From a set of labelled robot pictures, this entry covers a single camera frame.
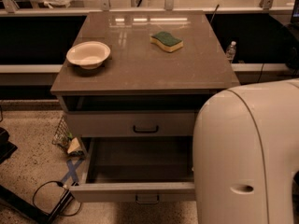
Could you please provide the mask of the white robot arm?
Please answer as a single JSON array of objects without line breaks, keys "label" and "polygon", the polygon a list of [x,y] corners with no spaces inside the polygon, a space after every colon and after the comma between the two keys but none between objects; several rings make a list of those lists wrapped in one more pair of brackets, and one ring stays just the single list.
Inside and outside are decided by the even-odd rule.
[{"label": "white robot arm", "polygon": [[299,80],[211,97],[197,116],[192,154],[200,224],[293,224]]}]

